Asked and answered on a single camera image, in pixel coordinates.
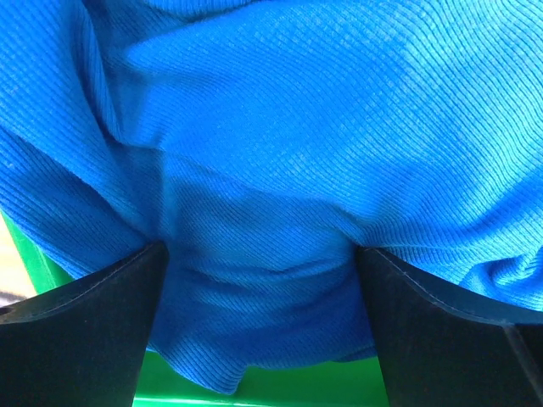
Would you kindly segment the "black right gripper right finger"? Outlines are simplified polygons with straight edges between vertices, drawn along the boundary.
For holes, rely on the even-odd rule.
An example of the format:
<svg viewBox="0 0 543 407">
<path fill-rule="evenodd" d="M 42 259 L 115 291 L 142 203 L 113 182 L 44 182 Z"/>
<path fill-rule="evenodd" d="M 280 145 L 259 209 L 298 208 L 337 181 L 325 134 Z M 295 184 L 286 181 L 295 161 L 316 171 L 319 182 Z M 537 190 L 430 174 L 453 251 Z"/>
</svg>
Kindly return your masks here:
<svg viewBox="0 0 543 407">
<path fill-rule="evenodd" d="M 356 264 L 390 405 L 542 405 L 541 312 L 383 250 L 358 248 Z"/>
</svg>

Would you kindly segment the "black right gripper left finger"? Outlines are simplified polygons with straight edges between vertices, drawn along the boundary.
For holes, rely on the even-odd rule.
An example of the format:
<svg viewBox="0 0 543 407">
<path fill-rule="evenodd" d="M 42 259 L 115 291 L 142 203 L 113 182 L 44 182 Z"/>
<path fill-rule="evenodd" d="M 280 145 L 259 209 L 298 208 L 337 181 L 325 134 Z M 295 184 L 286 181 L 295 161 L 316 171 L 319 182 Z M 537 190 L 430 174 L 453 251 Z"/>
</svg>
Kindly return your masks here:
<svg viewBox="0 0 543 407">
<path fill-rule="evenodd" d="M 2 307 L 1 405 L 132 405 L 168 261 L 154 243 Z"/>
</svg>

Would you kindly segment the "bright blue ribbed tank top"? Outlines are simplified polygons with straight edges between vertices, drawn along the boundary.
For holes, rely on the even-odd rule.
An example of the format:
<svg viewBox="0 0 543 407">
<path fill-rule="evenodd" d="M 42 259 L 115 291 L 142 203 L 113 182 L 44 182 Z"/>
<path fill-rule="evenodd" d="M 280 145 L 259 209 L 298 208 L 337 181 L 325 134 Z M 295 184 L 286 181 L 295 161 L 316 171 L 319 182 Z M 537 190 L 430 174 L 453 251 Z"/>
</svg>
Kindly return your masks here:
<svg viewBox="0 0 543 407">
<path fill-rule="evenodd" d="M 1 207 L 75 278 L 165 243 L 219 393 L 374 354 L 355 246 L 541 310 L 542 4 L 4 1 Z"/>
</svg>

